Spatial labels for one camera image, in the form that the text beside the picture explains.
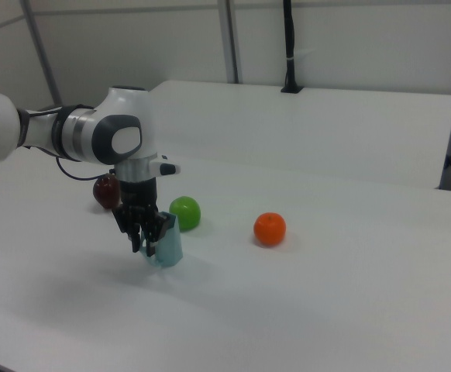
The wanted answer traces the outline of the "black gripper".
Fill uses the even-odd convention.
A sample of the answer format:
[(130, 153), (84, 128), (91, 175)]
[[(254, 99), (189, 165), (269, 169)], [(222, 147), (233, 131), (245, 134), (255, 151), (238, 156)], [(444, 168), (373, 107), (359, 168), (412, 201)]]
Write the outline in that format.
[(145, 242), (144, 256), (147, 259), (174, 259), (177, 233), (177, 217), (168, 212), (159, 212), (157, 207), (157, 180), (151, 178), (141, 182), (120, 181), (121, 205), (112, 214), (122, 233), (132, 244), (132, 251), (140, 251), (141, 222), (136, 207), (152, 211), (142, 228)]

